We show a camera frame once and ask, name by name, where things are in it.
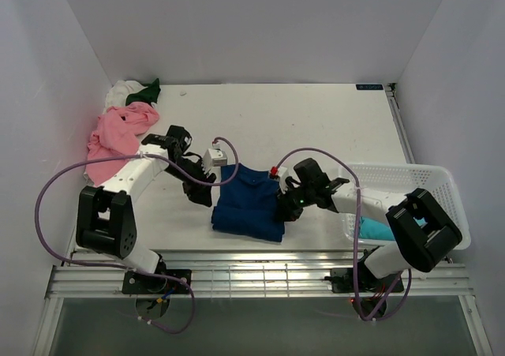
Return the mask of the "navy blue printed t-shirt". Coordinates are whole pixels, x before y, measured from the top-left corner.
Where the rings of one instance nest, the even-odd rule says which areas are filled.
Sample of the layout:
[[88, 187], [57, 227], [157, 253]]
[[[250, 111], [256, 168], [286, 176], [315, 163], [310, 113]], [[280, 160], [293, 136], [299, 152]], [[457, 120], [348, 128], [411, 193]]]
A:
[[212, 229], [280, 243], [285, 226], [275, 219], [278, 188], [267, 171], [255, 171], [241, 164], [233, 180], [220, 187], [211, 215]]

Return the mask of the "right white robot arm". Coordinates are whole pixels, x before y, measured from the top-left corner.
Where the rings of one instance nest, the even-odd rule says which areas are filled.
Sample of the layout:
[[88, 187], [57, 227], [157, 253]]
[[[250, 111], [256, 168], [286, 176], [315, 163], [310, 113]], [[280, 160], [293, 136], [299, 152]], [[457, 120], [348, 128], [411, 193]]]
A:
[[315, 205], [390, 229], [392, 240], [371, 240], [375, 249], [357, 264], [357, 283], [365, 290], [406, 269], [430, 272], [452, 250], [471, 243], [458, 188], [443, 167], [351, 163], [330, 178], [308, 158], [293, 170], [272, 167], [269, 176], [279, 183], [276, 217], [281, 222], [293, 222]]

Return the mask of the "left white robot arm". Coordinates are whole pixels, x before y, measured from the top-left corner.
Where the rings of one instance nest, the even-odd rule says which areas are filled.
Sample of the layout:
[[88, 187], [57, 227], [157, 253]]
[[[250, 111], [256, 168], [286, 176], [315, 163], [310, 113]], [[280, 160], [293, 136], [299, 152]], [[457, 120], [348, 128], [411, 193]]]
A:
[[139, 147], [140, 154], [151, 158], [131, 159], [101, 185], [80, 192], [77, 244], [142, 271], [140, 283], [153, 293], [166, 286], [167, 273], [162, 257], [137, 241], [133, 204], [158, 174], [167, 172], [182, 182], [189, 201], [211, 207], [209, 185], [216, 176], [205, 172], [202, 157], [189, 151], [191, 142], [182, 126], [170, 126], [164, 136], [151, 133]]

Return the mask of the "rolled turquoise t-shirt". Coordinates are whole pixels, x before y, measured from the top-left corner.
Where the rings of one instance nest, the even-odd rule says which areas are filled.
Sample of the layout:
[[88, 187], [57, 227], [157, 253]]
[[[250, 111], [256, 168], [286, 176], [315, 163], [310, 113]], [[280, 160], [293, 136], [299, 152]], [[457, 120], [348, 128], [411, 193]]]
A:
[[395, 236], [388, 225], [366, 217], [360, 218], [359, 238], [373, 241], [395, 241]]

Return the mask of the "white plastic basket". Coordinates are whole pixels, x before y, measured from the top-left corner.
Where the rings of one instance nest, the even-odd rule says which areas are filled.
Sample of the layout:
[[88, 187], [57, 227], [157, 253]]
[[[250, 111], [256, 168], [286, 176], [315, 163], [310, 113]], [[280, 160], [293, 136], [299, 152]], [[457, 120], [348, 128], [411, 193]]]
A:
[[440, 207], [448, 214], [461, 231], [462, 240], [457, 250], [467, 249], [471, 244], [469, 224], [459, 196], [458, 187], [451, 173], [443, 167], [423, 164], [351, 163], [351, 174], [339, 168], [339, 175], [350, 182], [338, 189], [334, 196], [338, 211], [346, 215], [344, 234], [354, 238], [356, 214], [356, 188], [358, 179], [361, 187], [361, 215], [377, 222], [386, 223], [380, 210], [400, 203], [406, 194], [415, 189], [425, 189], [432, 194]]

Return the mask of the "pink t-shirt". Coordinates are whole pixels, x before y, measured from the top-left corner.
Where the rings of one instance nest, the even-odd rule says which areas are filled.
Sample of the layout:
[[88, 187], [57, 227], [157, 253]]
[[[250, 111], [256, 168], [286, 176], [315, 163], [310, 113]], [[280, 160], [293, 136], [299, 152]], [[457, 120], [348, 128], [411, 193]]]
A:
[[140, 147], [137, 137], [158, 120], [158, 112], [148, 103], [109, 107], [98, 117], [97, 126], [89, 137], [87, 160], [136, 154]]

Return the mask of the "dark green t-shirt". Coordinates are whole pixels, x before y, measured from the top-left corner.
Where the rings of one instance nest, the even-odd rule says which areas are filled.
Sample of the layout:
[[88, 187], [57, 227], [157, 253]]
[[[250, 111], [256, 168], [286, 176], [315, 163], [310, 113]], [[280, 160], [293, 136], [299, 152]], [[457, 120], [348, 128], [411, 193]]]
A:
[[159, 78], [156, 78], [150, 84], [144, 85], [140, 91], [129, 94], [125, 100], [125, 105], [129, 106], [131, 103], [141, 102], [153, 106], [158, 103], [160, 92], [160, 81]]

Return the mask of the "blue label sticker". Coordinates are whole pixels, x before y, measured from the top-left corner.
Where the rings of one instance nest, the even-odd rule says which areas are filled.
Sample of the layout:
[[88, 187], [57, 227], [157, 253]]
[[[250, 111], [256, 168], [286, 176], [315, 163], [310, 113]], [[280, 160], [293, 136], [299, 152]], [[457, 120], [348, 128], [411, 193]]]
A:
[[381, 84], [356, 84], [355, 87], [358, 91], [383, 91]]

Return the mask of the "white t-shirt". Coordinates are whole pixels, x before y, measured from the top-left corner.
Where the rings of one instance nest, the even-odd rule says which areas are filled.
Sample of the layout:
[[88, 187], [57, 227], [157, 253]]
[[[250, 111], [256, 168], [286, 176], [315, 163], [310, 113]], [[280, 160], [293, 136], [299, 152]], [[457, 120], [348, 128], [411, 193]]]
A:
[[105, 98], [105, 111], [109, 107], [124, 107], [126, 99], [130, 94], [140, 92], [144, 86], [138, 81], [118, 81], [116, 82]]

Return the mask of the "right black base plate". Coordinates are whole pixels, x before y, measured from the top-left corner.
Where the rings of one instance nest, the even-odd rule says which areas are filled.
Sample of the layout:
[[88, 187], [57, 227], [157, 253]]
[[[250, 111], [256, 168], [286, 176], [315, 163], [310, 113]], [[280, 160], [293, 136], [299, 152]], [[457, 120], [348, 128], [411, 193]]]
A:
[[[371, 272], [359, 271], [357, 274], [358, 290], [360, 293], [385, 293], [394, 282], [395, 275], [388, 275], [385, 278], [377, 279]], [[333, 293], [353, 293], [354, 274], [352, 268], [333, 268], [329, 275], [324, 277], [324, 281], [331, 284]]]

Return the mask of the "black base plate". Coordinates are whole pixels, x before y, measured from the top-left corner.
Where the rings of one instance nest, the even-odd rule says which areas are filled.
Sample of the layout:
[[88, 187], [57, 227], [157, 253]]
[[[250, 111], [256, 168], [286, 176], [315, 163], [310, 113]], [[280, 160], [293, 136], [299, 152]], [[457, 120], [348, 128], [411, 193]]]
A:
[[[394, 282], [395, 275], [388, 275], [385, 278], [377, 279], [371, 272], [359, 271], [357, 274], [358, 290], [360, 293], [385, 293]], [[324, 281], [331, 284], [333, 293], [353, 293], [354, 274], [352, 268], [333, 268], [329, 275], [324, 277]]]
[[129, 295], [164, 295], [170, 291], [173, 294], [188, 294], [189, 289], [172, 279], [149, 277], [135, 272], [125, 273], [121, 289], [123, 294]]

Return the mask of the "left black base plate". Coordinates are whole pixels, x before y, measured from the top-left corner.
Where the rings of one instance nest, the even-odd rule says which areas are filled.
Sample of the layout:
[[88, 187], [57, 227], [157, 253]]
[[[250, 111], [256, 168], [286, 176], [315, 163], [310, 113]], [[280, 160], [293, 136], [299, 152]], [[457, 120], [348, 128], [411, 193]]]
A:
[[149, 277], [135, 272], [125, 273], [121, 289], [123, 294], [129, 295], [164, 295], [170, 291], [173, 294], [188, 294], [189, 289], [172, 279]]

